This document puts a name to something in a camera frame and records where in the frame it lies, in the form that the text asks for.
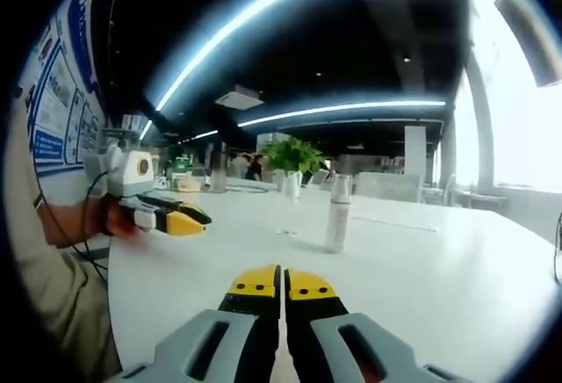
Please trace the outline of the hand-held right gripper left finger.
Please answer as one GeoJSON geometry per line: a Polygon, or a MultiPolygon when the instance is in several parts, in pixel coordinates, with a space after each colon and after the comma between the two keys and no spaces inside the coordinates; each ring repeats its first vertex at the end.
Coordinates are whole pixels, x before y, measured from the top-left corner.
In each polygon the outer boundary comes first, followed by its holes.
{"type": "Polygon", "coordinates": [[[205,309],[155,347],[151,363],[118,382],[268,382],[279,345],[281,267],[250,269],[234,279],[216,309],[205,309]]]}

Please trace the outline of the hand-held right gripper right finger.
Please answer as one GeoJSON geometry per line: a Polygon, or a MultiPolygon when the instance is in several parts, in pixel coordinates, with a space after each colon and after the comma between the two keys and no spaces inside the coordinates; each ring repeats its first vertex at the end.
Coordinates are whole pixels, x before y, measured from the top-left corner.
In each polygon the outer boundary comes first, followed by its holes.
{"type": "Polygon", "coordinates": [[[302,382],[464,382],[361,313],[351,313],[326,279],[284,272],[286,341],[302,382]]]}

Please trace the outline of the person's left hand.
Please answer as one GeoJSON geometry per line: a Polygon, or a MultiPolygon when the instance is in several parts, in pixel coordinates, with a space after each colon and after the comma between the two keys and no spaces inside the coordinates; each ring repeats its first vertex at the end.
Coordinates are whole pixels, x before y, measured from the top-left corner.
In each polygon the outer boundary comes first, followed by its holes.
{"type": "Polygon", "coordinates": [[[133,211],[117,200],[111,200],[107,207],[105,227],[111,235],[125,240],[131,240],[145,231],[136,225],[133,211]]]}

